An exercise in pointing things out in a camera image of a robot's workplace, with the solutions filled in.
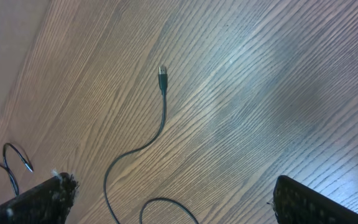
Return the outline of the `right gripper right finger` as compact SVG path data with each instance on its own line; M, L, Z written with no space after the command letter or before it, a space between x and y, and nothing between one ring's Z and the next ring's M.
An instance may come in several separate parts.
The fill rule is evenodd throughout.
M358 213L286 175L277 178L272 207L279 224L358 224Z

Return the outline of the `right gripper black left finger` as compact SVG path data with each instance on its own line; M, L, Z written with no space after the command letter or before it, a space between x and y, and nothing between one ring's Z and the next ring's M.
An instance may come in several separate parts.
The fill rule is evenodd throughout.
M79 184L62 172L0 205L0 224L62 224L74 205Z

